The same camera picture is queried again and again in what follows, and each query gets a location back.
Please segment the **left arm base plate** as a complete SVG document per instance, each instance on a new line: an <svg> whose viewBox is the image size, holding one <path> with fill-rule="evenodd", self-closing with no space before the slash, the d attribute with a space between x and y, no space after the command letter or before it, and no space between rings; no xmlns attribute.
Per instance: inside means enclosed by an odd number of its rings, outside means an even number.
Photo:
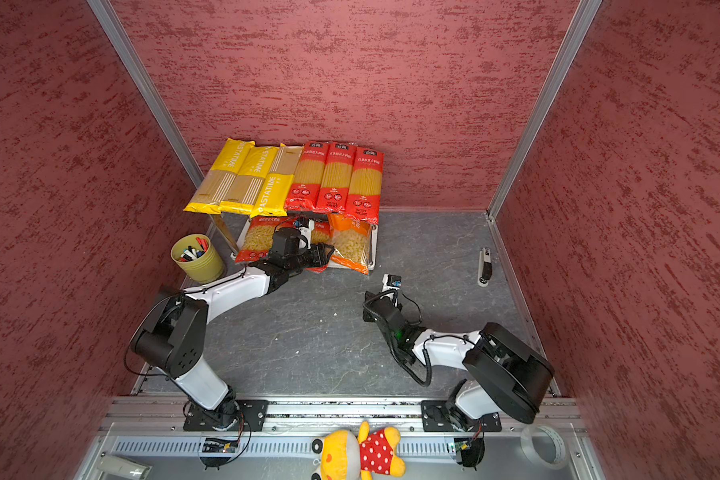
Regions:
<svg viewBox="0 0 720 480"><path fill-rule="evenodd" d="M215 410L207 410L193 401L184 409L183 430L187 432L219 432L231 434L247 428L263 429L269 402L266 400L228 400Z"/></svg>

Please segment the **yellow pen cup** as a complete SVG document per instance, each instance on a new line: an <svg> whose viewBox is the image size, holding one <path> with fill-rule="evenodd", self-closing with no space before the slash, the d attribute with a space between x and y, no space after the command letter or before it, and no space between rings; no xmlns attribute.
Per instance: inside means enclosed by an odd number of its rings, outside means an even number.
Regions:
<svg viewBox="0 0 720 480"><path fill-rule="evenodd" d="M187 276L200 284L216 281L225 272L224 261L206 235L180 238L171 248L170 256Z"/></svg>

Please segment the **clear tape roll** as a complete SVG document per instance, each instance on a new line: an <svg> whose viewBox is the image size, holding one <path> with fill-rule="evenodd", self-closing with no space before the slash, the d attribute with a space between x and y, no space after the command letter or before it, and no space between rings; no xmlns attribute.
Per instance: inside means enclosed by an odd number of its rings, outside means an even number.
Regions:
<svg viewBox="0 0 720 480"><path fill-rule="evenodd" d="M520 435L520 447L531 464L543 469L562 470L570 462L566 440L558 430L544 423L526 426Z"/></svg>

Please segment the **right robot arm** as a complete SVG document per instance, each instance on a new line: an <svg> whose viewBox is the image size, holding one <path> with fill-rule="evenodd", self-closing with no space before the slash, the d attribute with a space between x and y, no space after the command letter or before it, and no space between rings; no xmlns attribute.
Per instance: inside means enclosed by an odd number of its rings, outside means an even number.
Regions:
<svg viewBox="0 0 720 480"><path fill-rule="evenodd" d="M367 291L363 303L363 320L378 327L398 366L422 387L431 385L436 367L469 374L447 399L421 403L426 431L498 432L502 413L526 425L535 421L554 377L543 355L495 322L469 333L410 322L400 295L394 288Z"/></svg>

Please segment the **orange macaroni bag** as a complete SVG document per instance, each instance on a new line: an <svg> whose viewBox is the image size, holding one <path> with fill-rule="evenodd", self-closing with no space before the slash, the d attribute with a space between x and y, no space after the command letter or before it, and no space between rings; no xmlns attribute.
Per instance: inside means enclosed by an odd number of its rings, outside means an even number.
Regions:
<svg viewBox="0 0 720 480"><path fill-rule="evenodd" d="M340 266L370 273L372 227L367 222L353 220L341 214L328 215L334 247L331 261Z"/></svg>

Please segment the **yellow spaghetti pack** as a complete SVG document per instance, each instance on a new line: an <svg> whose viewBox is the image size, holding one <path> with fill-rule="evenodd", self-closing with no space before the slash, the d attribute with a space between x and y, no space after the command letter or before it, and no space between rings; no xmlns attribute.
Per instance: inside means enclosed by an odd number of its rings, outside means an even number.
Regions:
<svg viewBox="0 0 720 480"><path fill-rule="evenodd" d="M249 214L251 218L257 216L285 217L287 215L285 200L302 152L302 146L280 146Z"/></svg>
<svg viewBox="0 0 720 480"><path fill-rule="evenodd" d="M227 139L184 210L192 213L219 214L221 202L229 193L244 161L254 147L254 141Z"/></svg>
<svg viewBox="0 0 720 480"><path fill-rule="evenodd" d="M277 146L254 147L250 150L228 193L221 201L221 212L242 215L252 212L278 151Z"/></svg>

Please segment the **left aluminium corner post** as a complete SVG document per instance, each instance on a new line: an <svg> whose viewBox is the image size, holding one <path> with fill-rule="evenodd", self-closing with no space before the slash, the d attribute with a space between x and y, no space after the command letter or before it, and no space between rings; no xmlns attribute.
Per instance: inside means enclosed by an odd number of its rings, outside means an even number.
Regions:
<svg viewBox="0 0 720 480"><path fill-rule="evenodd" d="M204 173L199 167L187 142L161 98L144 63L140 59L112 3L106 0L87 0L96 20L124 65L131 80L140 92L147 107L157 121L192 184L199 187Z"/></svg>

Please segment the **white two-tier shelf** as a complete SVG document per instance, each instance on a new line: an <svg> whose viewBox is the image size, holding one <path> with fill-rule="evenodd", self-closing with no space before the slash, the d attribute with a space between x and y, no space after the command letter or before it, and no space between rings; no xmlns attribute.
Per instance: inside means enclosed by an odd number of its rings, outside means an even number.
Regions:
<svg viewBox="0 0 720 480"><path fill-rule="evenodd" d="M374 265L384 160L353 144L228 140L185 209L247 217L238 263L265 258L276 232L292 228L333 247L331 264L366 274Z"/></svg>

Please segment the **red spaghetti pack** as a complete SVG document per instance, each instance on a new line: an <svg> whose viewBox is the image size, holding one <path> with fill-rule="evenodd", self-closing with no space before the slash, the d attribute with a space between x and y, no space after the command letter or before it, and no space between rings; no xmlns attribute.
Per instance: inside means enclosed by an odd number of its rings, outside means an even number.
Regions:
<svg viewBox="0 0 720 480"><path fill-rule="evenodd" d="M384 154L361 148L354 160L345 215L377 225L381 203Z"/></svg>
<svg viewBox="0 0 720 480"><path fill-rule="evenodd" d="M345 210L356 153L354 144L331 143L314 207L316 212L341 213Z"/></svg>
<svg viewBox="0 0 720 480"><path fill-rule="evenodd" d="M315 210L329 148L330 143L322 141L304 146L285 200L287 211Z"/></svg>

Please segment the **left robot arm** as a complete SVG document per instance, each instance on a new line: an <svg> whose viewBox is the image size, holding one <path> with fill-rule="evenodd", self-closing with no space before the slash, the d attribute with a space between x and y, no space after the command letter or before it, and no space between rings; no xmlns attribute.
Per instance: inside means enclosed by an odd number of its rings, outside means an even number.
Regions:
<svg viewBox="0 0 720 480"><path fill-rule="evenodd" d="M227 430L239 418L238 404L232 387L203 356L207 325L275 292L305 269L327 266L334 251L330 244L311 242L302 228L281 228L264 258L208 285L163 295L132 336L129 350L182 390L211 428Z"/></svg>

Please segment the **aluminium corner post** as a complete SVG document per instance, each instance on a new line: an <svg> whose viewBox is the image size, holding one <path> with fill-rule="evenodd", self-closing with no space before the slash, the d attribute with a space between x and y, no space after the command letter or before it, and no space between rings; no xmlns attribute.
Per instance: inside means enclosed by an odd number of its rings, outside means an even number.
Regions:
<svg viewBox="0 0 720 480"><path fill-rule="evenodd" d="M563 40L547 73L528 122L523 129L507 170L487 210L491 223L498 220L500 211L508 198L526 158L551 110L559 90L573 64L576 55L602 5L601 0L581 0L574 12Z"/></svg>
<svg viewBox="0 0 720 480"><path fill-rule="evenodd" d="M96 20L124 65L131 80L140 92L147 107L157 121L192 184L199 187L204 173L199 167L187 142L161 98L144 63L140 59L112 3L106 0L87 0Z"/></svg>

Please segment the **red macaroni bag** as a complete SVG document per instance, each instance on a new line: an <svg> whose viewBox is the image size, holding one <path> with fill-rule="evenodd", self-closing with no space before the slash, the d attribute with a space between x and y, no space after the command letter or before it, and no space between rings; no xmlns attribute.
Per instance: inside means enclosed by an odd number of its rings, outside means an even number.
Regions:
<svg viewBox="0 0 720 480"><path fill-rule="evenodd" d="M276 227L283 221L278 217L254 217L245 234L243 245L236 254L235 262L254 262L265 258L272 248Z"/></svg>
<svg viewBox="0 0 720 480"><path fill-rule="evenodd" d="M327 220L321 220L321 219L313 220L313 221L314 221L314 229L311 232L310 243L311 244L317 244L317 243L329 244L331 242L331 238L332 238L330 223Z"/></svg>

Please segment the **small white black device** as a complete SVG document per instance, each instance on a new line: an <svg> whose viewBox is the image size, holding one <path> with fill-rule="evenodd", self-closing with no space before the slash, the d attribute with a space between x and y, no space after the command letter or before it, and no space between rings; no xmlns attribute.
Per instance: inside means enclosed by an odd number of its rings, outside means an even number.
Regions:
<svg viewBox="0 0 720 480"><path fill-rule="evenodd" d="M493 276L493 264L491 260L490 250L488 248L482 248L479 251L478 257L478 273L477 273L477 284L480 287L487 287Z"/></svg>

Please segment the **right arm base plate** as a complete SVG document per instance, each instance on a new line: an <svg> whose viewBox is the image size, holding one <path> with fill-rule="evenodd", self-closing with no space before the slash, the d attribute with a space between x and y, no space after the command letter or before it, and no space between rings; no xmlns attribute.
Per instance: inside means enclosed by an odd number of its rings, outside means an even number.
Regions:
<svg viewBox="0 0 720 480"><path fill-rule="evenodd" d="M423 400L421 416L425 432L495 433L502 430L498 413L471 419L445 400Z"/></svg>

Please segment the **yellow plush toy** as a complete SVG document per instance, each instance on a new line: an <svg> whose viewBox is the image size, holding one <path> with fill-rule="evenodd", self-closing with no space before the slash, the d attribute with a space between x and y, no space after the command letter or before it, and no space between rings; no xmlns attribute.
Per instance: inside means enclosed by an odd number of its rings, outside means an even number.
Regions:
<svg viewBox="0 0 720 480"><path fill-rule="evenodd" d="M397 454L401 434L389 426L372 432L363 421L357 435L349 430L337 430L311 443L312 452L319 456L312 480L371 480L375 475L401 478L406 464Z"/></svg>

